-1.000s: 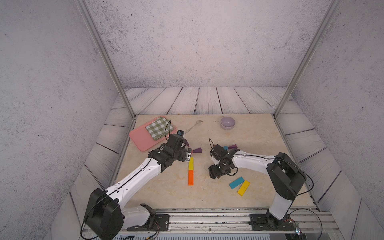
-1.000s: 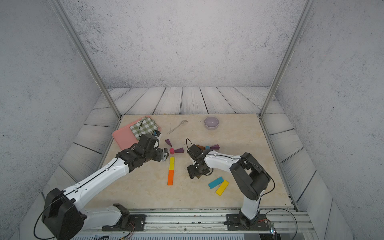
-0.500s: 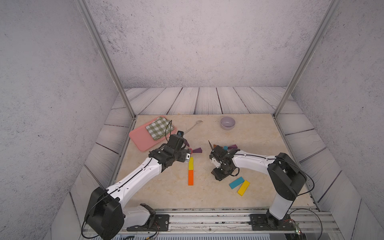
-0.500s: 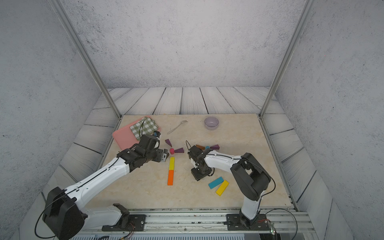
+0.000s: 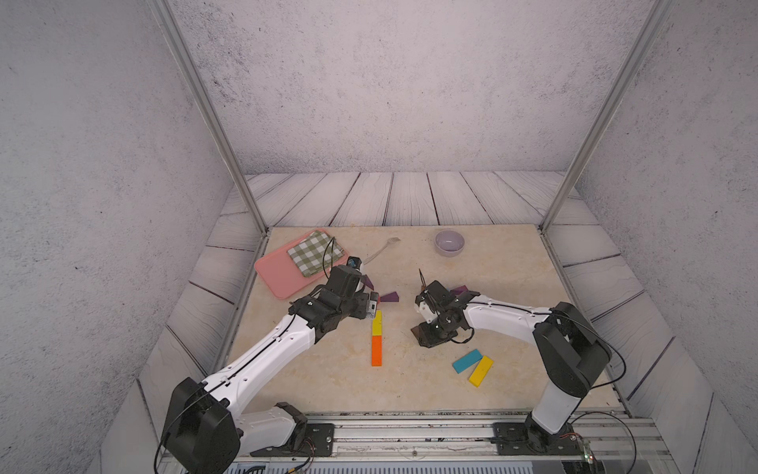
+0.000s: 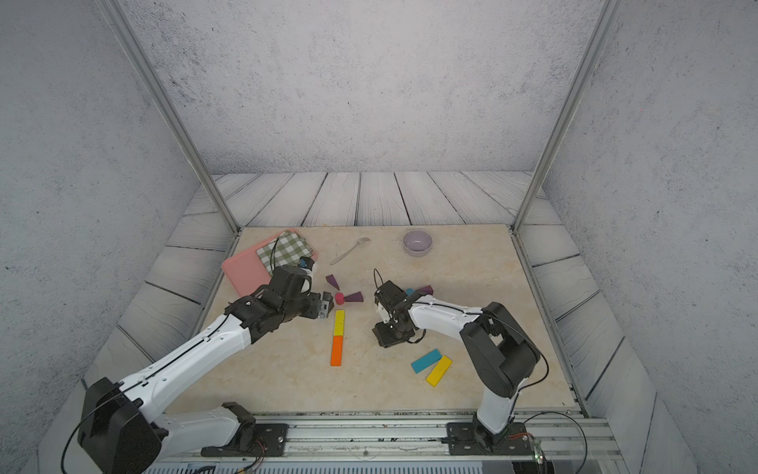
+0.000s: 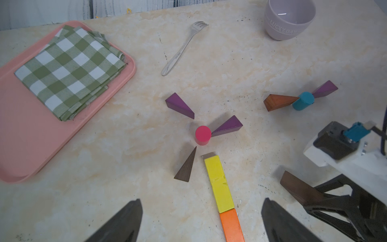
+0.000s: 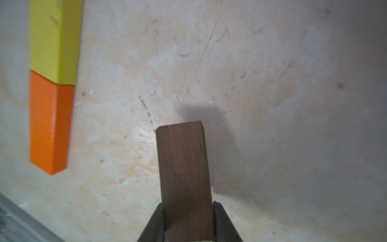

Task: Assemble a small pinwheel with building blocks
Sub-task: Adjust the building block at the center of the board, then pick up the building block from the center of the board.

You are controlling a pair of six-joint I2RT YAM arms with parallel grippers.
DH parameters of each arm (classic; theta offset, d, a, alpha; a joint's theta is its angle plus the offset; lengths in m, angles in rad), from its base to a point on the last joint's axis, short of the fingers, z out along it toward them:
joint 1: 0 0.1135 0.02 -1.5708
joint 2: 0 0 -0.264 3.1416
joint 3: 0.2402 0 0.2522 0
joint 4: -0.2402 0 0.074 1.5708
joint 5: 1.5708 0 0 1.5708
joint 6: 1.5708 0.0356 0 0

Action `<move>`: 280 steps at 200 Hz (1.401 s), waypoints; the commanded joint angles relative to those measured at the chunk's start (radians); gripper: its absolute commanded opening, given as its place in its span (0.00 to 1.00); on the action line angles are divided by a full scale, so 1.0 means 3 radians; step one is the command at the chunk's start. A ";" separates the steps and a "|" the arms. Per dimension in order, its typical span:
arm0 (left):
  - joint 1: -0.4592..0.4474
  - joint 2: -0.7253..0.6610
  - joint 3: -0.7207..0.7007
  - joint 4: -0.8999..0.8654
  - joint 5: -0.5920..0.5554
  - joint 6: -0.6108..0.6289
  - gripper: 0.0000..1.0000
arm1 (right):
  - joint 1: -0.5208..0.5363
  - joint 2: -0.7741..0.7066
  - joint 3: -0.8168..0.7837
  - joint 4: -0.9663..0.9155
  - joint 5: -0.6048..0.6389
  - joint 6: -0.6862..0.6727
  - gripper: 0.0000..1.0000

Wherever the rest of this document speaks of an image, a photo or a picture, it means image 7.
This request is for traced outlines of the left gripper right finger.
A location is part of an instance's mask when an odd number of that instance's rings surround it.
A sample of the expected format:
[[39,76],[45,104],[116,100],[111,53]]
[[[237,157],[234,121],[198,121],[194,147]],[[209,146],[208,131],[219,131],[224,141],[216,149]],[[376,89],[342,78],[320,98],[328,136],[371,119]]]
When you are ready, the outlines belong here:
[[321,242],[283,207],[269,198],[263,202],[261,215],[269,242]]

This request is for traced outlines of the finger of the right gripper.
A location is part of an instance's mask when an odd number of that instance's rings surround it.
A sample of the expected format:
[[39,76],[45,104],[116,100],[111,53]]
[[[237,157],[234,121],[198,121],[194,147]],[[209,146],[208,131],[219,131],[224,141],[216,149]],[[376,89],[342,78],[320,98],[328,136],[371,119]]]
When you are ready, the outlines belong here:
[[321,193],[326,193],[328,191],[343,187],[344,185],[348,185],[351,188],[355,185],[353,181],[351,181],[349,178],[344,176],[343,174],[323,183],[316,187],[314,187],[317,191]]
[[367,228],[358,209],[345,205],[343,208],[321,204],[307,204],[305,211],[332,226],[355,242],[367,242]]

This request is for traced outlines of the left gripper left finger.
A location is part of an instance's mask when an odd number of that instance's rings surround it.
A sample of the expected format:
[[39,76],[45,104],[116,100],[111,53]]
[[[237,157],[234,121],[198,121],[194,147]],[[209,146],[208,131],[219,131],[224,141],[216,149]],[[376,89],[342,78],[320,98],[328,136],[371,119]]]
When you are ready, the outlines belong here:
[[90,236],[86,242],[136,242],[142,215],[141,200],[131,201]]

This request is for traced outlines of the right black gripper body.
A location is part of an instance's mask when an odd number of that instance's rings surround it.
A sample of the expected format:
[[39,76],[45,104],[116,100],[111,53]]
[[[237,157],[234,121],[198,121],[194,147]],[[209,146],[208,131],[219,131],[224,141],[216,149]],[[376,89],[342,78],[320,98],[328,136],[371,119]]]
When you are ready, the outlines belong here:
[[354,225],[364,242],[387,240],[387,206],[360,186],[352,187]]

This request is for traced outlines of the orange long block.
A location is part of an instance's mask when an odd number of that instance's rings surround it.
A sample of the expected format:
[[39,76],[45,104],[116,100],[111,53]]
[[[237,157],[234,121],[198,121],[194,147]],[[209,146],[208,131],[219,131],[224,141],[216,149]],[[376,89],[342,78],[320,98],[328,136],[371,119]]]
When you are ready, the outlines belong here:
[[245,242],[237,212],[234,208],[220,213],[220,219],[227,242]]

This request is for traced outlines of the yellow long block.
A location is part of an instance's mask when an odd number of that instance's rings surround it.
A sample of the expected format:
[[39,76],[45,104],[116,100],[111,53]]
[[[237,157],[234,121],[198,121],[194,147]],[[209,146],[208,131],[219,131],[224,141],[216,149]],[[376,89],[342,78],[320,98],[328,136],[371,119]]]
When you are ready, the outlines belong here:
[[223,213],[234,209],[234,202],[219,156],[216,155],[205,159],[205,165],[218,207],[218,212]]

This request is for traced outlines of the dark brown block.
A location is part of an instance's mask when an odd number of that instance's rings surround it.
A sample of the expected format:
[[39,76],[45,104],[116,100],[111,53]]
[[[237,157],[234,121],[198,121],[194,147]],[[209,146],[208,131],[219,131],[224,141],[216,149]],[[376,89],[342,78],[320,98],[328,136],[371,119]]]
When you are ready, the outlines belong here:
[[288,171],[284,171],[280,184],[296,199],[302,206],[319,202],[325,197],[307,183],[303,182]]
[[197,147],[195,147],[194,150],[191,152],[187,160],[184,162],[180,170],[175,175],[174,179],[178,179],[184,182],[189,182],[193,162],[196,155],[196,150],[197,150]]

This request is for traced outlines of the teal cylinder block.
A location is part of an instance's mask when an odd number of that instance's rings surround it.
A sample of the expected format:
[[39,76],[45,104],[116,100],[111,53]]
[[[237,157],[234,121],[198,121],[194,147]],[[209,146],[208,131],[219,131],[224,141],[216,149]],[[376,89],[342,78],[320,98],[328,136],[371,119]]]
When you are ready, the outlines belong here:
[[310,92],[303,92],[299,96],[299,99],[292,104],[292,107],[296,111],[302,111],[308,106],[314,104],[314,96]]

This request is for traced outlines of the purple wedge block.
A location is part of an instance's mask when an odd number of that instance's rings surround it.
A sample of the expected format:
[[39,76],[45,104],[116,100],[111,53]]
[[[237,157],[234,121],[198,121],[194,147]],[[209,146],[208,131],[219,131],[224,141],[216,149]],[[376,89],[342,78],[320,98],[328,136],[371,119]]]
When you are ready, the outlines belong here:
[[212,137],[220,136],[228,133],[232,133],[240,130],[243,127],[243,124],[236,116],[232,116],[215,131],[212,132]]
[[179,97],[177,93],[172,94],[165,100],[167,106],[191,119],[195,118],[195,113],[189,108],[189,106]]

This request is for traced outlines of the pink cylinder block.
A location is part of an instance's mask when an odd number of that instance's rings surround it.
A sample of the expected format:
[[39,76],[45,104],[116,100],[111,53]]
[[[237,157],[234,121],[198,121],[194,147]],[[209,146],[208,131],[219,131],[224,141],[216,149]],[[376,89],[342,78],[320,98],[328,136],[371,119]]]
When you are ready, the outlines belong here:
[[209,143],[212,132],[207,126],[200,126],[196,129],[195,140],[198,145],[205,146]]

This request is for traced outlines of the orange brown block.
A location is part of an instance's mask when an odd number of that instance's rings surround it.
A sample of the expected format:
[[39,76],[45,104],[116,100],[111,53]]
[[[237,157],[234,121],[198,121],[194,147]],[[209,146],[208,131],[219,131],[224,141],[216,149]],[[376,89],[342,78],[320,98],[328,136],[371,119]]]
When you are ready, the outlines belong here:
[[299,97],[270,94],[264,100],[264,105],[267,111],[271,112],[271,111],[292,105],[297,100],[299,100]]

